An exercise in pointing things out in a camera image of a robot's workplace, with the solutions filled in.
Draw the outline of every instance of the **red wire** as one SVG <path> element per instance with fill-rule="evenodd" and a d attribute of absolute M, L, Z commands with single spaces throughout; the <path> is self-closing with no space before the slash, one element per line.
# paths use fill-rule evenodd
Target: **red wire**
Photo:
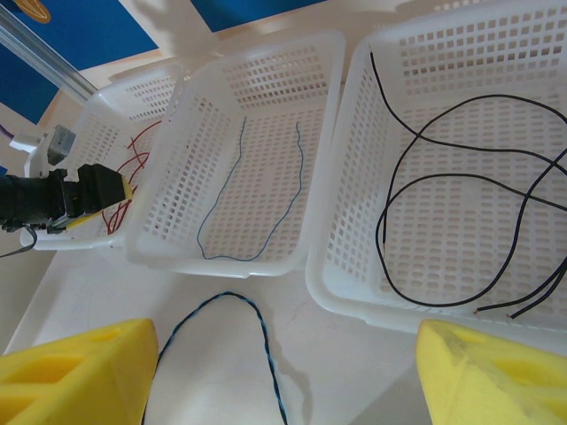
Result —
<path fill-rule="evenodd" d="M 155 126 L 157 126 L 159 123 L 161 122 L 161 120 L 154 122 L 153 124 L 151 124 L 149 127 L 146 127 L 144 130 L 142 130 L 142 132 L 137 135 L 134 139 L 132 139 L 132 142 L 128 145 L 127 149 L 132 148 L 134 150 L 134 157 L 130 158 L 128 161 L 126 161 L 124 164 L 122 164 L 118 170 L 116 171 L 120 171 L 124 166 L 126 166 L 127 164 L 129 164 L 130 162 L 134 161 L 134 160 L 138 160 L 138 162 L 140 163 L 140 165 L 136 168 L 136 170 L 134 170 L 134 173 L 132 173 L 130 175 L 130 178 L 128 180 L 128 184 L 132 184 L 132 180 L 134 180 L 134 176 L 136 176 L 136 174 L 145 167 L 145 163 L 148 162 L 148 158 L 150 157 L 150 152 L 142 152 L 142 153 L 138 153 L 137 149 L 136 149 L 136 142 L 137 140 L 146 132 L 148 131 L 150 128 L 154 128 Z M 145 155 L 144 160 L 141 160 L 140 157 L 142 155 Z M 134 192 L 136 192 L 137 186 L 135 186 L 132 189 L 132 195 L 134 195 Z M 116 230 L 118 230 L 120 228 L 120 226 L 122 225 L 122 222 L 124 221 L 124 218 L 126 217 L 126 213 L 128 212 L 128 208 L 130 207 L 130 204 L 132 203 L 132 200 L 129 199 L 126 203 L 121 203 L 118 205 L 118 208 L 116 209 L 116 211 L 113 213 L 113 215 L 110 217 L 109 220 L 106 219 L 105 216 L 105 212 L 102 211 L 102 217 L 103 217 L 103 221 L 105 222 L 106 225 L 106 231 L 108 235 L 111 235 L 112 233 L 114 233 Z"/>

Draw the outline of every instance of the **plastic basket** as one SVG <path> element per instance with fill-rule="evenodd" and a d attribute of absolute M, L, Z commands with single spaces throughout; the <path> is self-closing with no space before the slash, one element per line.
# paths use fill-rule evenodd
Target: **plastic basket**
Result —
<path fill-rule="evenodd" d="M 372 49 L 393 110 L 416 131 L 448 107 L 482 94 L 529 97 L 565 113 L 565 28 L 565 2 L 493 2 L 388 27 L 359 44 L 324 179 L 328 197 L 318 212 L 319 236 L 307 261 L 307 285 L 320 305 L 408 331 L 415 331 L 421 319 L 440 314 L 458 321 L 567 330 L 567 284 L 514 321 L 506 313 L 527 303 L 473 314 L 479 306 L 528 294 L 567 254 L 567 214 L 532 201 L 508 270 L 477 303 L 421 307 L 393 292 L 377 256 L 375 230 L 392 170 L 413 136 L 385 109 L 369 57 Z M 424 134 L 554 158 L 565 147 L 566 132 L 550 112 L 494 98 L 467 104 Z M 451 172 L 483 174 L 526 192 L 547 165 L 525 155 L 464 151 L 420 140 L 402 164 L 394 192 L 418 177 Z M 534 195 L 567 205 L 564 188 L 564 176 L 554 170 Z M 509 252 L 522 200 L 471 179 L 429 180 L 404 192 L 389 210 L 385 254 L 398 288 L 429 303 L 480 292 Z"/>
<path fill-rule="evenodd" d="M 344 51 L 343 35 L 326 31 L 220 58 L 192 75 L 127 218 L 128 259 L 233 277 L 304 266 Z"/>
<path fill-rule="evenodd" d="M 65 168 L 70 180 L 78 178 L 77 169 L 84 164 L 98 163 L 118 169 L 134 157 L 134 152 L 128 148 L 132 138 L 163 118 L 180 78 L 183 79 L 182 66 L 156 66 L 99 90 L 85 104 L 73 129 L 77 136 L 71 153 L 57 168 Z M 138 152 L 151 150 L 158 129 L 159 125 L 140 136 L 136 141 Z M 120 171 L 129 177 L 137 165 L 133 161 Z M 136 173 L 132 184 L 137 185 L 143 174 L 143 169 Z M 116 207 L 106 211 L 106 217 L 112 217 L 115 210 Z M 124 226 L 110 235 L 108 233 L 102 216 L 98 216 L 58 235 L 38 232 L 35 248 L 76 250 L 120 245 Z"/>

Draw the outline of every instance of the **black cable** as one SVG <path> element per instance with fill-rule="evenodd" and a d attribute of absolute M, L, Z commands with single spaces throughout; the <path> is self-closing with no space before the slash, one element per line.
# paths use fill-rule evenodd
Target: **black cable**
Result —
<path fill-rule="evenodd" d="M 521 153 L 523 155 L 529 155 L 531 157 L 541 159 L 542 161 L 545 161 L 548 164 L 552 163 L 551 159 L 549 159 L 549 158 L 547 158 L 543 155 L 540 155 L 539 153 L 532 152 L 532 151 L 524 151 L 524 150 L 521 150 L 521 149 L 478 148 L 478 147 L 475 147 L 475 146 L 468 146 L 468 145 L 455 144 L 455 143 L 449 143 L 449 142 L 441 142 L 439 140 L 431 139 L 430 137 L 426 137 L 426 136 L 423 135 L 423 132 L 431 124 L 433 124 L 437 120 L 443 118 L 445 115 L 449 114 L 450 112 L 454 111 L 455 109 L 460 108 L 461 106 L 464 106 L 464 105 L 466 105 L 470 102 L 475 102 L 477 100 L 494 98 L 494 97 L 503 97 L 503 98 L 508 98 L 508 99 L 519 100 L 519 101 L 522 101 L 522 102 L 526 102 L 528 104 L 534 104 L 534 105 L 536 105 L 540 108 L 546 109 L 546 110 L 554 113 L 559 118 L 561 118 L 563 120 L 563 122 L 565 122 L 565 124 L 567 124 L 567 119 L 559 111 L 552 108 L 551 106 L 548 106 L 546 104 L 542 104 L 542 103 L 537 102 L 535 100 L 527 99 L 525 97 L 519 97 L 519 96 L 513 96 L 513 95 L 492 94 L 492 95 L 477 96 L 477 97 L 472 97 L 470 99 L 464 100 L 464 101 L 460 102 L 459 104 L 456 104 L 455 106 L 450 107 L 446 111 L 442 112 L 441 114 L 439 114 L 438 116 L 436 116 L 435 118 L 430 120 L 427 124 L 425 124 L 425 126 L 423 126 L 423 128 L 421 130 L 419 130 L 419 132 L 416 132 L 404 120 L 402 120 L 396 114 L 396 112 L 392 109 L 392 107 L 390 106 L 390 103 L 388 102 L 388 99 L 387 99 L 386 94 L 384 92 L 384 87 L 382 86 L 382 82 L 380 81 L 380 77 L 378 76 L 378 71 L 377 71 L 377 68 L 376 68 L 376 62 L 374 61 L 374 53 L 372 51 L 370 52 L 370 61 L 372 62 L 372 70 L 374 71 L 374 75 L 376 77 L 378 88 L 380 89 L 380 94 L 382 96 L 382 99 L 384 100 L 384 105 L 385 105 L 386 109 L 407 131 L 409 131 L 412 135 L 416 136 L 416 138 L 408 145 L 408 147 L 402 152 L 400 158 L 398 159 L 398 163 L 396 164 L 396 167 L 394 168 L 394 171 L 393 171 L 393 174 L 392 174 L 392 179 L 390 180 L 390 188 L 388 189 L 388 196 L 387 196 L 386 200 L 390 199 L 390 196 L 392 195 L 393 184 L 394 184 L 394 181 L 395 181 L 395 178 L 396 178 L 396 174 L 398 173 L 398 169 L 400 168 L 401 162 L 406 157 L 409 150 L 413 147 L 413 145 L 417 142 L 418 139 L 423 139 L 426 142 L 438 144 L 438 145 L 441 145 L 441 146 L 448 146 L 448 147 L 452 147 L 452 148 L 465 149 L 465 150 L 468 150 L 468 151 L 496 152 L 496 153 Z M 558 164 L 556 164 L 555 166 L 563 174 L 567 175 L 567 170 L 565 170 L 565 168 L 563 168 L 562 166 L 560 166 Z M 386 222 L 387 222 L 387 212 L 386 212 L 386 216 L 384 217 L 384 229 L 383 229 L 384 233 L 383 233 L 383 236 L 382 236 L 382 243 L 385 243 L 385 240 L 386 240 Z"/>
<path fill-rule="evenodd" d="M 382 98 L 384 99 L 384 104 L 386 105 L 386 108 L 388 109 L 388 111 L 390 112 L 390 114 L 405 128 L 407 129 L 409 132 L 411 132 L 413 135 L 416 136 L 416 138 L 411 142 L 411 144 L 404 150 L 404 152 L 402 153 L 398 163 L 396 164 L 396 167 L 394 168 L 394 172 L 392 175 L 392 180 L 390 182 L 390 188 L 388 191 L 388 197 L 386 199 L 386 205 L 384 207 L 384 210 L 382 211 L 380 218 L 378 220 L 377 223 L 377 228 L 376 228 L 376 234 L 375 234 L 375 239 L 376 239 L 376 246 L 377 246 L 377 252 L 378 252 L 378 257 L 380 258 L 380 262 L 382 263 L 383 269 L 384 269 L 384 274 L 386 276 L 387 281 L 389 282 L 390 286 L 392 287 L 392 289 L 394 290 L 394 292 L 396 292 L 400 297 L 406 299 L 409 302 L 412 302 L 414 304 L 418 304 L 418 305 L 424 305 L 424 306 L 429 306 L 429 307 L 450 307 L 450 306 L 458 306 L 458 305 L 465 305 L 468 304 L 480 297 L 482 297 L 483 295 L 485 295 L 489 290 L 491 290 L 493 288 L 493 286 L 500 280 L 502 274 L 504 273 L 504 271 L 507 269 L 509 262 L 511 261 L 514 252 L 516 250 L 517 247 L 517 241 L 518 241 L 518 237 L 519 237 L 519 230 L 521 227 L 521 223 L 522 223 L 522 218 L 524 216 L 524 211 L 525 211 L 525 207 L 527 206 L 527 202 L 529 199 L 532 200 L 538 200 L 538 201 L 542 201 L 541 199 L 535 199 L 532 196 L 533 191 L 536 189 L 536 187 L 538 186 L 538 184 L 543 180 L 543 178 L 549 173 L 549 171 L 551 171 L 554 167 L 557 167 L 560 171 L 562 171 L 564 174 L 565 173 L 565 169 L 561 166 L 559 166 L 557 163 L 565 156 L 565 154 L 567 154 L 567 149 L 562 151 L 556 158 L 555 160 L 551 161 L 549 158 L 543 157 L 539 154 L 536 154 L 535 152 L 530 152 L 530 151 L 522 151 L 522 150 L 501 150 L 501 149 L 488 149 L 488 148 L 474 148 L 474 147 L 470 147 L 470 146 L 466 146 L 466 145 L 458 145 L 458 144 L 454 144 L 454 143 L 445 143 L 445 142 L 440 142 L 437 141 L 435 139 L 430 139 L 429 137 L 425 137 L 423 136 L 423 131 L 430 126 L 433 122 L 435 122 L 436 120 L 440 119 L 441 117 L 447 115 L 448 113 L 450 113 L 451 111 L 454 111 L 455 109 L 457 109 L 460 106 L 463 106 L 464 104 L 467 104 L 469 102 L 473 102 L 476 100 L 480 100 L 480 99 L 485 99 L 485 98 L 490 98 L 490 97 L 506 97 L 506 98 L 511 98 L 514 100 L 520 100 L 529 104 L 534 104 L 537 105 L 543 109 L 546 109 L 550 112 L 552 112 L 553 114 L 555 114 L 556 116 L 558 116 L 563 123 L 567 124 L 567 119 L 556 109 L 545 105 L 545 104 L 541 104 L 540 102 L 536 102 L 533 101 L 531 99 L 526 99 L 523 97 L 516 97 L 516 96 L 512 96 L 512 95 L 485 95 L 485 96 L 481 96 L 481 97 L 473 97 L 471 99 L 465 100 L 464 102 L 461 102 L 455 106 L 453 106 L 452 108 L 449 108 L 448 110 L 442 112 L 440 115 L 438 115 L 437 117 L 435 117 L 433 120 L 429 121 L 419 132 L 416 132 L 413 128 L 411 128 L 410 126 L 408 126 L 402 119 L 400 119 L 400 117 L 398 117 L 398 115 L 393 111 L 392 107 L 388 104 L 388 101 L 385 97 L 385 93 L 384 93 L 384 88 L 382 86 L 382 83 L 380 81 L 380 78 L 378 76 L 377 73 L 377 69 L 376 69 L 376 63 L 374 60 L 374 54 L 372 52 L 370 52 L 370 60 L 372 63 L 372 68 L 374 70 L 374 74 L 377 78 L 377 84 L 378 87 L 380 89 L 380 93 L 382 95 Z M 398 172 L 398 169 L 400 168 L 400 164 L 402 162 L 402 160 L 404 159 L 404 157 L 407 155 L 409 149 L 411 149 L 411 147 L 416 143 L 416 141 L 418 139 L 424 139 L 428 142 L 431 143 L 435 143 L 435 144 L 440 144 L 440 145 L 444 145 L 444 146 L 450 146 L 450 147 L 455 147 L 455 148 L 461 148 L 461 149 L 469 149 L 472 151 L 491 151 L 491 152 L 506 152 L 506 153 L 522 153 L 522 154 L 526 154 L 526 155 L 530 155 L 533 156 L 535 158 L 539 158 L 542 159 L 546 162 L 548 162 L 550 164 L 550 166 L 548 168 L 546 168 L 546 170 L 543 171 L 543 173 L 540 174 L 540 176 L 536 179 L 536 181 L 532 184 L 532 186 L 528 189 L 528 191 L 526 193 L 522 193 L 518 190 L 512 189 L 506 185 L 504 185 L 503 183 L 494 181 L 492 179 L 486 178 L 484 176 L 480 176 L 477 174 L 434 174 L 434 175 L 429 175 L 429 176 L 424 176 L 420 179 L 416 179 L 410 183 L 408 183 L 407 185 L 405 185 L 402 189 L 400 189 L 395 195 L 394 197 L 392 197 L 392 188 L 393 188 L 393 184 L 394 184 L 394 180 L 395 180 L 395 175 Z M 507 189 L 509 191 L 511 191 L 512 193 L 515 193 L 517 195 L 520 196 L 524 196 L 524 201 L 522 202 L 522 205 L 520 206 L 520 210 L 518 212 L 518 216 L 517 216 L 517 223 L 516 223 L 516 228 L 514 231 L 514 238 L 512 241 L 512 245 L 510 247 L 510 251 L 509 251 L 509 255 L 506 257 L 504 264 L 502 265 L 501 269 L 499 270 L 499 272 L 497 273 L 497 275 L 494 277 L 494 279 L 491 281 L 491 283 L 486 286 L 483 290 L 481 290 L 478 294 L 476 294 L 475 296 L 469 297 L 467 299 L 464 299 L 462 301 L 456 301 L 453 303 L 439 303 L 439 304 L 434 304 L 434 303 L 424 303 L 422 301 L 419 300 L 415 300 L 413 298 L 410 298 L 406 295 L 404 295 L 400 290 L 398 290 L 398 288 L 395 286 L 395 284 L 392 281 L 391 276 L 388 273 L 387 270 L 387 266 L 385 264 L 385 260 L 384 260 L 384 255 L 382 254 L 382 251 L 380 249 L 380 243 L 379 243 L 379 228 L 382 222 L 384 222 L 384 233 L 383 233 L 383 243 L 385 243 L 385 237 L 386 237 L 386 233 L 385 233 L 385 223 L 386 223 L 386 215 L 387 215 L 387 211 L 388 208 L 390 207 L 390 205 L 393 203 L 393 201 L 395 201 L 395 199 L 406 189 L 408 189 L 409 187 L 413 186 L 414 184 L 421 182 L 423 180 L 428 180 L 430 178 L 439 178 L 439 177 L 449 177 L 449 176 L 459 176 L 459 177 L 469 177 L 469 178 L 477 178 L 480 180 L 485 180 L 487 182 L 491 182 L 493 184 L 496 184 L 497 186 Z M 550 203 L 549 201 L 544 202 L 547 205 L 551 205 L 554 203 Z M 554 207 L 559 206 L 561 210 L 564 211 L 564 207 L 561 207 L 560 205 L 552 205 Z M 565 260 L 562 262 L 562 265 L 560 265 L 557 270 L 542 284 L 540 285 L 540 287 L 538 287 L 532 294 L 529 294 L 526 297 L 522 297 L 520 298 L 520 300 L 517 301 L 513 301 L 511 303 L 504 303 L 506 305 L 513 305 L 513 304 L 519 304 L 521 302 L 524 302 L 526 299 L 530 299 L 531 297 L 534 297 L 535 295 L 537 295 L 538 293 L 540 293 L 543 289 L 545 289 L 549 283 L 555 279 L 554 284 L 551 286 L 551 288 L 548 290 L 548 292 L 546 292 L 546 294 L 544 296 L 542 296 L 542 298 L 540 298 L 539 300 L 537 300 L 536 302 L 528 305 L 527 307 L 525 307 L 524 309 L 520 310 L 519 312 L 513 314 L 512 316 L 510 316 L 512 319 L 516 318 L 517 316 L 519 316 L 522 313 L 525 313 L 526 311 L 530 310 L 531 308 L 533 308 L 534 306 L 540 304 L 541 302 L 543 302 L 546 298 L 548 298 L 551 293 L 553 293 L 553 291 L 555 290 L 555 288 L 557 287 L 557 285 L 559 284 L 559 282 L 563 279 L 564 275 L 567 273 L 567 266 L 564 264 Z M 504 306 L 504 305 L 489 305 L 487 307 L 482 307 L 481 309 L 477 309 L 477 311 L 483 311 L 483 310 L 488 310 L 490 308 L 498 308 L 499 306 Z"/>
<path fill-rule="evenodd" d="M 24 229 L 32 236 L 32 243 L 30 245 L 22 246 L 21 248 L 17 249 L 16 251 L 8 252 L 7 254 L 0 255 L 0 259 L 5 257 L 10 257 L 11 255 L 22 254 L 24 252 L 28 252 L 34 249 L 35 244 L 37 243 L 37 233 L 29 226 L 24 226 Z"/>

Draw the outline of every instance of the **table surface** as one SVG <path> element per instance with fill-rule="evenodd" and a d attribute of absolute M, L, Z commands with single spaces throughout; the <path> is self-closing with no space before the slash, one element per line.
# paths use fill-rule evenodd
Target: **table surface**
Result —
<path fill-rule="evenodd" d="M 154 320 L 160 346 L 203 300 L 234 290 L 254 300 L 290 424 L 429 424 L 415 335 L 323 310 L 305 277 L 197 277 L 130 265 L 116 250 L 58 253 L 8 351 L 135 317 Z M 188 321 L 159 366 L 146 424 L 279 424 L 260 324 L 235 298 Z"/>

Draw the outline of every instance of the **basket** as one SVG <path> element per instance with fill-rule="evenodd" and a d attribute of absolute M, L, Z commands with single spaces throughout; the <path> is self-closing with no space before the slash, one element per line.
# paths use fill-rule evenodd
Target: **basket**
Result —
<path fill-rule="evenodd" d="M 192 75 L 127 217 L 128 260 L 242 278 L 304 266 L 344 52 L 343 35 L 326 31 Z"/>
<path fill-rule="evenodd" d="M 359 44 L 324 178 L 327 199 L 318 211 L 319 233 L 307 260 L 307 286 L 320 305 L 406 331 L 416 331 L 420 320 L 441 314 L 465 322 L 567 330 L 567 283 L 515 320 L 507 313 L 527 303 L 473 313 L 482 305 L 525 296 L 565 258 L 567 214 L 533 201 L 525 210 L 511 264 L 478 301 L 423 307 L 393 292 L 377 256 L 375 230 L 392 170 L 414 137 L 386 110 L 369 56 L 372 50 L 393 110 L 416 131 L 450 106 L 484 94 L 529 97 L 565 113 L 565 28 L 565 2 L 491 2 L 388 27 Z M 493 98 L 450 113 L 424 135 L 554 158 L 565 148 L 566 132 L 550 112 Z M 434 173 L 482 174 L 526 192 L 547 165 L 526 155 L 465 151 L 419 140 L 400 167 L 394 193 Z M 567 205 L 564 188 L 564 175 L 554 169 L 533 195 Z M 389 209 L 385 261 L 392 279 L 404 294 L 430 304 L 477 294 L 496 276 L 509 252 L 522 201 L 472 179 L 416 184 Z"/>
<path fill-rule="evenodd" d="M 117 170 L 134 157 L 133 150 L 128 146 L 146 128 L 149 129 L 140 135 L 136 147 L 139 153 L 150 152 L 159 129 L 159 125 L 152 125 L 159 123 L 165 115 L 175 84 L 180 78 L 183 79 L 182 66 L 157 66 L 99 90 L 85 104 L 73 129 L 77 136 L 71 153 L 56 168 L 65 168 L 69 180 L 78 179 L 77 169 L 84 164 L 102 164 Z M 132 161 L 120 172 L 129 177 L 137 166 Z M 144 171 L 141 169 L 136 172 L 133 186 L 138 184 Z M 112 218 L 116 208 L 105 211 L 107 220 Z M 120 246 L 123 236 L 124 226 L 109 232 L 100 215 L 57 235 L 38 232 L 35 248 L 77 250 L 104 245 Z"/>

